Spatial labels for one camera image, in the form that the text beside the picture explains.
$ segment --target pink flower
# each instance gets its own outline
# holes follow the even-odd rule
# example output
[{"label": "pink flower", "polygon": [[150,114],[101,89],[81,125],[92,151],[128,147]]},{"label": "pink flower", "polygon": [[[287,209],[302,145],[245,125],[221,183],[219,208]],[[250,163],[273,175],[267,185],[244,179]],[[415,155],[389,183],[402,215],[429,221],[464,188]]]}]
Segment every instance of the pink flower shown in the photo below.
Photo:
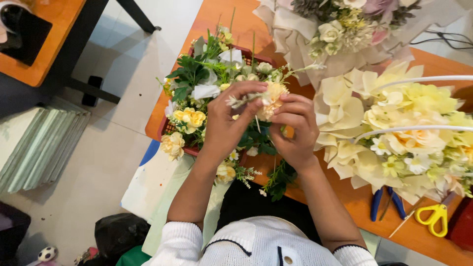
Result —
[{"label": "pink flower", "polygon": [[371,40],[371,45],[375,46],[376,44],[384,41],[384,39],[386,39],[387,37],[387,33],[388,33],[387,30],[375,31],[373,33],[373,39]]},{"label": "pink flower", "polygon": [[399,0],[367,0],[363,6],[363,11],[371,16],[383,14],[381,22],[389,23],[393,20],[393,11],[398,7]]}]

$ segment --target white daisy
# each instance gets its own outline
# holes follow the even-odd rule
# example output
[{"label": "white daisy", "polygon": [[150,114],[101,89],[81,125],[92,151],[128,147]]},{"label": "white daisy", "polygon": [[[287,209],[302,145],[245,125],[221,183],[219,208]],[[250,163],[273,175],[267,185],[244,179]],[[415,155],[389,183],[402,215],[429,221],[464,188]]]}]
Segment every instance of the white daisy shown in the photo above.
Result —
[{"label": "white daisy", "polygon": [[238,154],[237,150],[234,149],[232,151],[232,153],[230,154],[229,158],[230,158],[230,160],[235,161],[235,160],[238,160],[238,156],[239,156],[239,154]]},{"label": "white daisy", "polygon": [[428,154],[414,154],[414,158],[405,158],[404,162],[407,164],[409,171],[420,175],[430,168],[432,160],[429,158]]},{"label": "white daisy", "polygon": [[391,152],[380,139],[373,138],[372,140],[374,145],[369,148],[370,150],[374,151],[377,155],[383,155],[385,153],[391,155]]}]

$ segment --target flower bouquet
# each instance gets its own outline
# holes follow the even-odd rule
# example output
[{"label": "flower bouquet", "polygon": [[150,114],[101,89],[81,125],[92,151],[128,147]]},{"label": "flower bouquet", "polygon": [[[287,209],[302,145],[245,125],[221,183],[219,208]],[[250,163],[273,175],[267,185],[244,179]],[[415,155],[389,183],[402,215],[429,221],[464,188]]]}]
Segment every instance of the flower bouquet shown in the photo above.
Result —
[{"label": "flower bouquet", "polygon": [[[296,71],[289,65],[274,68],[271,59],[254,54],[254,47],[252,52],[232,45],[231,25],[229,29],[219,24],[215,34],[208,30],[206,37],[207,40],[201,36],[192,41],[189,54],[177,59],[180,67],[166,76],[164,82],[158,80],[166,94],[172,96],[158,132],[162,150],[169,154],[170,161],[183,156],[184,152],[197,156],[205,141],[208,103],[235,82],[267,82],[268,91],[264,93],[227,99],[233,109],[255,98],[261,98],[264,104],[244,132],[238,147],[219,165],[216,173],[216,183],[226,183],[236,177],[249,187],[248,180],[253,180],[252,175],[261,172],[241,166],[242,158],[259,153],[276,154],[268,128],[274,109],[282,105],[279,96],[289,93],[284,80],[296,75]],[[320,67],[311,65],[298,71]]]},{"label": "flower bouquet", "polygon": [[409,43],[431,24],[442,27],[466,11],[455,0],[260,0],[254,14],[268,26],[277,53],[295,68],[314,61],[299,83],[320,80],[386,59],[413,60]]},{"label": "flower bouquet", "polygon": [[328,168],[353,188],[391,186],[410,204],[449,191],[472,197],[473,119],[457,111],[451,87],[414,82],[442,77],[419,79],[423,66],[408,66],[394,61],[381,75],[353,69],[322,80],[315,150],[325,147]]}]

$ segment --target finger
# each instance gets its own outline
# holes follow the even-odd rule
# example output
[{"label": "finger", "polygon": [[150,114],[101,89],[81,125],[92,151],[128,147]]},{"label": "finger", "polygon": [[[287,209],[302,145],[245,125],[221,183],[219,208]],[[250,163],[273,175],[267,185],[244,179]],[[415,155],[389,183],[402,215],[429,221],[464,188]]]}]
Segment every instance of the finger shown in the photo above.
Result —
[{"label": "finger", "polygon": [[277,124],[286,124],[295,130],[305,130],[309,127],[309,124],[305,117],[302,115],[281,113],[279,115],[273,115],[271,121]]},{"label": "finger", "polygon": [[281,127],[283,124],[276,124],[272,123],[272,125],[269,127],[269,133],[272,139],[272,142],[276,146],[276,149],[279,150],[282,145],[284,145],[284,142],[286,142],[286,138],[281,132]]},{"label": "finger", "polygon": [[254,116],[258,112],[258,109],[263,106],[261,99],[256,99],[251,103],[248,103],[243,113],[240,117],[235,121],[235,124],[238,128],[243,129],[243,131],[248,127],[251,121],[253,121]]},{"label": "finger", "polygon": [[231,96],[240,99],[243,95],[255,92],[265,92],[268,90],[268,83],[259,81],[241,81],[226,89],[222,94],[223,100],[228,100]]},{"label": "finger", "polygon": [[299,102],[299,103],[306,103],[308,105],[314,106],[314,102],[302,95],[299,94],[283,94],[279,97],[279,99],[285,103],[291,103],[291,102]]},{"label": "finger", "polygon": [[274,114],[290,113],[295,115],[303,115],[308,121],[310,126],[314,126],[315,122],[315,113],[314,107],[312,105],[301,103],[301,102],[289,102],[283,104],[281,107],[274,110]]}]

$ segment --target tile floor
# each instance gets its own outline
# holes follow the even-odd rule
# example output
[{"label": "tile floor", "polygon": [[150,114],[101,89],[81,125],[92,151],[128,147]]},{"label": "tile floor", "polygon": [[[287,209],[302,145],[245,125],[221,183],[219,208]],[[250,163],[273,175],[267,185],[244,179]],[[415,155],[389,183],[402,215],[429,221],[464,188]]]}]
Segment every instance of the tile floor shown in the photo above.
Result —
[{"label": "tile floor", "polygon": [[[110,0],[73,73],[84,82],[90,75],[104,77],[103,89],[121,96],[120,104],[99,101],[90,109],[92,119],[58,182],[0,197],[32,217],[19,250],[21,265],[33,261],[46,245],[59,248],[59,263],[73,265],[79,253],[95,246],[95,222],[125,211],[119,206],[120,199],[151,141],[144,128],[160,94],[155,77],[163,78],[171,71],[202,3],[135,1],[163,30],[153,35],[143,33],[120,5]],[[458,1],[473,9],[471,0]],[[433,28],[473,38],[472,25],[470,13],[448,27]],[[432,38],[431,34],[422,34],[417,40],[427,38]],[[415,47],[473,65],[471,51],[452,50],[442,42]],[[69,89],[62,96],[76,104],[82,98]],[[383,239],[377,261],[394,260],[434,265],[430,258]]]}]

